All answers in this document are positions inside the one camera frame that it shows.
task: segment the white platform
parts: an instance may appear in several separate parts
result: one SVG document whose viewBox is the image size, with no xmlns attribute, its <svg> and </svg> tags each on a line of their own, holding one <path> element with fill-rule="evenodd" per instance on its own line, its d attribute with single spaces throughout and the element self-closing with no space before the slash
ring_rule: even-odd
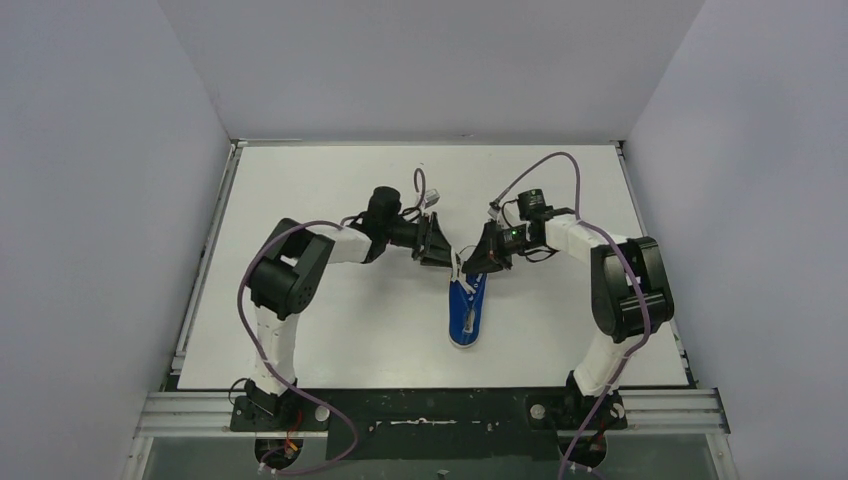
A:
<svg viewBox="0 0 848 480">
<path fill-rule="evenodd" d="M 583 215 L 610 232 L 641 235 L 612 146 L 278 146 L 242 153 L 179 381 L 226 389 L 249 376 L 253 348 L 236 316 L 235 292 L 250 259 L 283 217 L 338 221 L 364 210 L 374 187 L 415 200 L 412 171 L 442 195 L 435 211 L 458 248 L 476 244 L 488 202 L 542 156 L 571 152 L 583 173 Z M 548 203 L 573 206 L 574 173 L 551 160 L 510 196 L 544 189 Z M 480 338 L 460 350 L 448 340 L 447 269 L 421 267 L 389 246 L 370 265 L 329 267 L 302 314 L 299 384 L 324 388 L 518 387 L 562 385 L 595 329 L 587 267 L 557 255 L 516 258 L 489 277 Z M 622 385 L 686 385 L 664 325 L 631 361 Z"/>
</svg>

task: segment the gray wall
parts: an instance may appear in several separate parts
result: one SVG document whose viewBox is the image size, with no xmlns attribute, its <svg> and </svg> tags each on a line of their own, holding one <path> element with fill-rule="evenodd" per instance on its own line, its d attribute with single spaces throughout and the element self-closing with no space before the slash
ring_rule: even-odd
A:
<svg viewBox="0 0 848 480">
<path fill-rule="evenodd" d="M 0 477 L 120 473 L 227 136 L 155 0 L 0 7 Z"/>
<path fill-rule="evenodd" d="M 628 137 L 745 479 L 848 478 L 848 9 L 707 0 Z"/>
<path fill-rule="evenodd" d="M 159 0 L 233 137 L 625 138 L 703 0 Z"/>
</svg>

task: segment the purple cable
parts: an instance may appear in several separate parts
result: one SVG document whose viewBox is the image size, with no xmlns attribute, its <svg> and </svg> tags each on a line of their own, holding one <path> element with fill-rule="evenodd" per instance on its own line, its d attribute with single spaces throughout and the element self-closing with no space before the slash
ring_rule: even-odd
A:
<svg viewBox="0 0 848 480">
<path fill-rule="evenodd" d="M 534 163 L 533 165 L 530 165 L 530 168 L 528 168 L 527 170 L 524 170 L 524 172 L 521 175 L 519 175 L 515 180 L 513 180 L 512 183 L 510 183 L 509 186 L 506 187 L 504 189 L 504 191 L 501 192 L 501 194 L 497 196 L 497 198 L 495 198 L 494 203 L 497 204 L 497 205 L 500 205 L 501 200 L 503 200 L 503 197 L 505 197 L 506 194 L 509 193 L 510 190 L 512 190 L 512 187 L 517 185 L 518 182 L 521 181 L 521 179 L 526 177 L 528 173 L 535 170 L 536 167 L 538 167 L 539 165 L 547 162 L 548 160 L 550 160 L 554 157 L 558 157 L 558 156 L 567 157 L 569 160 L 571 160 L 571 164 L 574 165 L 574 174 L 577 176 L 577 183 L 576 183 L 577 189 L 574 192 L 574 211 L 578 212 L 577 218 L 579 219 L 580 218 L 580 213 L 579 213 L 580 212 L 580 166 L 577 165 L 577 160 L 568 152 L 551 153 L 550 155 L 545 156 L 545 158 L 539 160 L 538 162 Z"/>
<path fill-rule="evenodd" d="M 339 225 L 341 225 L 341 226 L 345 226 L 345 224 L 346 224 L 347 222 L 352 222 L 352 221 L 356 220 L 356 217 L 358 217 L 358 216 L 359 216 L 359 215 L 350 215 L 350 216 L 348 216 L 348 217 L 345 217 L 345 218 L 343 218 L 343 219 L 341 219 L 341 220 L 339 221 Z"/>
<path fill-rule="evenodd" d="M 610 378 L 609 383 L 604 387 L 601 394 L 598 396 L 598 399 L 595 401 L 595 404 L 592 405 L 592 409 L 589 410 L 589 414 L 586 415 L 586 418 L 583 419 L 583 423 L 580 424 L 580 428 L 577 429 L 577 432 L 574 434 L 574 437 L 571 439 L 571 443 L 568 444 L 568 448 L 565 450 L 565 454 L 563 454 L 562 462 L 559 465 L 559 472 L 557 473 L 557 479 L 561 479 L 563 474 L 565 473 L 566 468 L 568 468 L 569 463 L 573 463 L 577 468 L 582 468 L 588 471 L 588 467 L 585 465 L 580 465 L 577 462 L 570 462 L 568 457 L 571 456 L 571 452 L 574 451 L 574 447 L 577 445 L 577 441 L 580 439 L 580 436 L 586 431 L 586 427 L 589 426 L 589 422 L 592 420 L 592 417 L 598 412 L 598 409 L 601 408 L 601 403 L 603 403 L 604 398 L 606 398 L 607 394 L 610 390 L 610 385 L 614 385 L 618 380 L 618 377 L 621 376 L 621 372 L 624 371 L 624 367 L 627 366 L 627 361 L 634 352 L 642 348 L 646 343 L 648 343 L 648 338 L 651 336 L 651 317 L 648 313 L 648 304 L 645 302 L 645 294 L 642 292 L 642 287 L 639 285 L 639 280 L 636 278 L 636 274 L 633 272 L 633 269 L 630 268 L 630 264 L 627 263 L 627 257 L 624 256 L 624 253 L 621 251 L 621 248 L 618 247 L 618 244 L 615 243 L 615 240 L 602 228 L 592 225 L 591 223 L 583 220 L 580 217 L 580 166 L 577 164 L 577 160 L 568 152 L 554 152 L 550 155 L 545 156 L 538 162 L 534 163 L 527 170 L 525 170 L 521 175 L 518 176 L 512 183 L 509 184 L 497 198 L 495 198 L 494 202 L 500 205 L 503 197 L 512 190 L 521 179 L 527 176 L 528 173 L 532 172 L 539 165 L 547 162 L 553 157 L 563 156 L 571 160 L 571 164 L 574 166 L 574 174 L 577 177 L 577 183 L 575 187 L 574 194 L 574 216 L 577 218 L 579 222 L 581 222 L 586 228 L 598 233 L 600 236 L 606 240 L 609 246 L 612 248 L 613 252 L 615 252 L 615 256 L 618 257 L 618 261 L 621 262 L 621 265 L 624 267 L 624 273 L 627 274 L 627 278 L 630 279 L 630 283 L 633 285 L 633 292 L 636 294 L 636 300 L 639 302 L 639 310 L 642 312 L 642 320 L 643 320 L 643 328 L 645 333 L 642 334 L 642 338 L 632 347 L 627 349 L 624 352 L 624 358 L 622 358 L 621 362 L 618 364 L 618 368 L 616 368 L 612 377 Z M 596 472 L 592 470 L 590 473 L 594 474 L 598 478 L 603 478 L 600 472 Z"/>
<path fill-rule="evenodd" d="M 262 348 L 262 343 L 259 341 L 259 338 L 256 337 L 256 334 L 253 333 L 253 330 L 250 328 L 250 323 L 248 323 L 247 316 L 244 313 L 244 300 L 242 299 L 242 297 L 244 297 L 244 289 L 247 288 L 247 282 L 250 280 L 250 275 L 253 273 L 253 270 L 256 269 L 256 266 L 259 264 L 259 262 L 262 261 L 262 257 L 264 257 L 265 254 L 269 250 L 271 250 L 271 248 L 273 248 L 275 245 L 277 245 L 280 242 L 282 242 L 283 240 L 285 240 L 286 237 L 288 237 L 292 233 L 298 232 L 300 230 L 303 230 L 303 229 L 306 229 L 306 228 L 309 228 L 309 227 L 317 226 L 317 225 L 329 225 L 331 227 L 336 227 L 339 230 L 341 230 L 341 228 L 342 228 L 341 226 L 339 226 L 339 225 L 337 225 L 333 222 L 327 222 L 325 220 L 315 220 L 315 221 L 312 221 L 312 222 L 301 223 L 300 225 L 298 225 L 296 227 L 292 227 L 292 228 L 286 230 L 285 232 L 277 235 L 276 237 L 272 238 L 271 240 L 269 240 L 268 243 L 266 243 L 259 250 L 259 253 L 257 253 L 256 256 L 253 257 L 253 260 L 250 261 L 250 265 L 247 266 L 247 271 L 244 272 L 244 277 L 242 277 L 241 283 L 239 283 L 238 298 L 236 300 L 236 305 L 238 306 L 238 314 L 239 314 L 239 319 L 241 320 L 241 324 L 242 324 L 242 326 L 244 326 L 245 331 L 247 331 L 247 334 L 250 336 L 250 340 L 253 342 L 253 346 L 256 347 L 256 352 L 259 354 L 259 358 L 262 359 L 262 362 L 265 365 L 265 368 L 268 369 L 268 371 L 271 373 L 271 375 L 275 379 L 277 379 L 278 382 L 285 385 L 289 390 L 293 391 L 294 393 L 300 395 L 301 397 L 303 397 L 303 398 L 305 398 L 305 399 L 307 399 L 307 400 L 309 400 L 309 401 L 311 401 L 311 402 L 313 402 L 317 405 L 321 405 L 321 406 L 327 408 L 327 410 L 336 414 L 336 416 L 341 418 L 342 421 L 345 422 L 345 424 L 347 424 L 348 427 L 350 427 L 350 431 L 353 433 L 353 442 L 350 444 L 350 446 L 344 452 L 340 453 L 339 455 L 336 455 L 335 457 L 333 457 L 330 460 L 327 460 L 325 463 L 322 463 L 320 465 L 316 465 L 314 467 L 308 467 L 308 468 L 304 468 L 304 469 L 301 469 L 301 470 L 294 470 L 294 471 L 279 471 L 279 472 L 277 472 L 278 474 L 284 475 L 284 476 L 305 475 L 307 473 L 315 473 L 315 472 L 324 470 L 326 468 L 329 468 L 329 467 L 333 466 L 334 464 L 336 464 L 336 462 L 338 462 L 339 460 L 341 460 L 344 457 L 346 457 L 347 455 L 349 455 L 350 452 L 352 452 L 353 449 L 356 448 L 356 445 L 359 443 L 359 433 L 356 431 L 356 426 L 353 424 L 353 421 L 350 418 L 348 418 L 347 415 L 345 415 L 339 409 L 330 405 L 329 403 L 327 403 L 327 402 L 325 402 L 325 401 L 323 401 L 323 400 L 321 400 L 321 399 L 319 399 L 319 398 L 317 398 L 313 395 L 310 395 L 309 393 L 304 392 L 300 388 L 292 385 L 285 378 L 283 378 L 283 376 L 280 375 L 277 372 L 277 370 L 274 367 L 271 366 L 270 363 L 268 363 L 268 355 L 265 353 L 265 349 Z M 260 463 L 265 463 L 265 460 L 267 460 L 268 457 L 270 457 L 272 454 L 276 453 L 277 451 L 279 451 L 279 449 L 271 450 L 271 451 L 267 452 L 259 460 Z"/>
<path fill-rule="evenodd" d="M 421 188 L 418 188 L 418 176 L 421 176 Z M 415 204 L 414 208 L 420 208 L 421 205 L 424 204 L 424 194 L 427 193 L 427 178 L 424 176 L 424 170 L 421 168 L 416 168 L 414 172 L 412 172 L 412 182 L 415 184 L 415 193 L 420 193 L 418 197 L 418 203 Z"/>
</svg>

